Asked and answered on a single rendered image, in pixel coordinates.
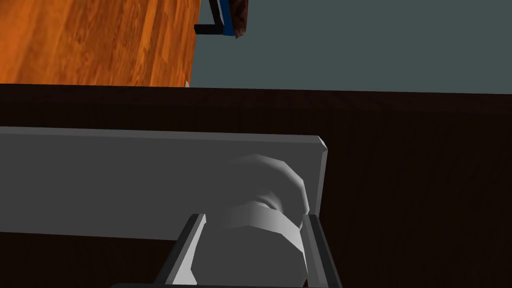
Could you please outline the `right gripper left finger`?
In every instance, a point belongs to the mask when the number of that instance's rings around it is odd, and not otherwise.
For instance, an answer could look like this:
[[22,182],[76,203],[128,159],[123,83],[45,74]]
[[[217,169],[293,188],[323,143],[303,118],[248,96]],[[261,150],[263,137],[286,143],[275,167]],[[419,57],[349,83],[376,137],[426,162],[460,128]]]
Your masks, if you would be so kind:
[[156,285],[196,285],[191,266],[206,215],[192,214],[153,282]]

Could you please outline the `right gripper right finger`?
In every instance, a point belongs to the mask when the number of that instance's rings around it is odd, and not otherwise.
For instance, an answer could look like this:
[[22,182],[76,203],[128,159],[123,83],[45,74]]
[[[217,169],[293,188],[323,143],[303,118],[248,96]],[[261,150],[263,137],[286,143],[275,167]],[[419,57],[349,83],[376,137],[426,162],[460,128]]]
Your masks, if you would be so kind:
[[343,288],[321,222],[317,215],[303,216],[301,238],[309,288]]

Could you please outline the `grey round knob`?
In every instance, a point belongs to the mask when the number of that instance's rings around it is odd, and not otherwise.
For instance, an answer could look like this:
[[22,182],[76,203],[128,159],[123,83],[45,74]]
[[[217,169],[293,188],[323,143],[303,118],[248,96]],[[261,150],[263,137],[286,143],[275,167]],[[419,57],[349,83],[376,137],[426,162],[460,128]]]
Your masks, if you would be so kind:
[[301,237],[309,211],[304,181],[284,161],[252,154],[218,178],[220,203],[205,213],[191,272],[198,285],[301,287]]

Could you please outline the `grey drawer front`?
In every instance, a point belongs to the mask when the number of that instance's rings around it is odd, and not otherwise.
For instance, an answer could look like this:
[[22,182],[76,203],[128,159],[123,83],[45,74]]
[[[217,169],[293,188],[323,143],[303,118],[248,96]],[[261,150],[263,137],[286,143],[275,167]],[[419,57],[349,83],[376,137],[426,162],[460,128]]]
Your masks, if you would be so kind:
[[318,214],[317,135],[0,126],[0,232],[176,240],[192,214],[267,192]]

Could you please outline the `dark brown cabinet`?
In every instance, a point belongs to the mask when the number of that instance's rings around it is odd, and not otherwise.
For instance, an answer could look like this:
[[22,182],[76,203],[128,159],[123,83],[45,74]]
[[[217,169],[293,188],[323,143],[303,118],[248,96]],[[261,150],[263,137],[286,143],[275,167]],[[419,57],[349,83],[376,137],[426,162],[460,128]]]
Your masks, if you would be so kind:
[[317,135],[343,288],[512,288],[512,94],[0,84],[0,126]]

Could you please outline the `black and blue chair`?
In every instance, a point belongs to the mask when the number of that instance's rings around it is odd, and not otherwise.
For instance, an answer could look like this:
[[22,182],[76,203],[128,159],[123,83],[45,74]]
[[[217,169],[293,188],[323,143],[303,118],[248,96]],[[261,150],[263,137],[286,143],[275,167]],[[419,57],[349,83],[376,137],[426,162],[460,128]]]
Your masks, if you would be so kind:
[[208,0],[213,24],[196,24],[197,35],[240,38],[246,33],[249,0]]

